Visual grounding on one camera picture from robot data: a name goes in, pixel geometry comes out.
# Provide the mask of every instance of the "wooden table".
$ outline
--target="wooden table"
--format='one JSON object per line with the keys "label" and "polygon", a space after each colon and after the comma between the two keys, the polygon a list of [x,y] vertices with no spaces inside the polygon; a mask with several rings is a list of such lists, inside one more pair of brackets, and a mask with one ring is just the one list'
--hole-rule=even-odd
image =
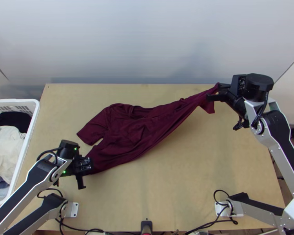
{"label": "wooden table", "polygon": [[[154,107],[202,92],[212,85],[47,84],[41,109],[17,187],[45,150],[61,139],[79,143],[85,155],[92,146],[76,133],[103,108],[113,103]],[[143,157],[105,172],[84,177],[78,190],[74,176],[60,179],[60,190],[79,202],[77,218],[65,223],[105,231],[139,231],[151,220],[154,231],[186,231],[213,221],[213,192],[246,192],[250,198],[283,207],[278,180],[268,150],[249,129],[233,131],[238,116],[225,103],[215,103],[215,114],[197,108],[170,136]],[[41,205],[35,198],[17,220]],[[267,228],[245,216],[239,224],[218,223],[211,230]],[[54,220],[40,229],[58,230]]]}

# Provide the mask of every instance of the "maroon t-shirt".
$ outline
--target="maroon t-shirt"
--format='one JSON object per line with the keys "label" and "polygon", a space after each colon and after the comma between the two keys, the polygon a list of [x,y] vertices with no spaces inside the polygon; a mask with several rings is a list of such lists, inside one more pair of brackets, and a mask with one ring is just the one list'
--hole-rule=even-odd
{"label": "maroon t-shirt", "polygon": [[89,145],[103,138],[86,155],[93,161],[93,173],[142,156],[174,131],[197,106],[214,113],[214,103],[206,101],[206,94],[215,94],[217,87],[154,108],[119,103],[104,108],[77,133]]}

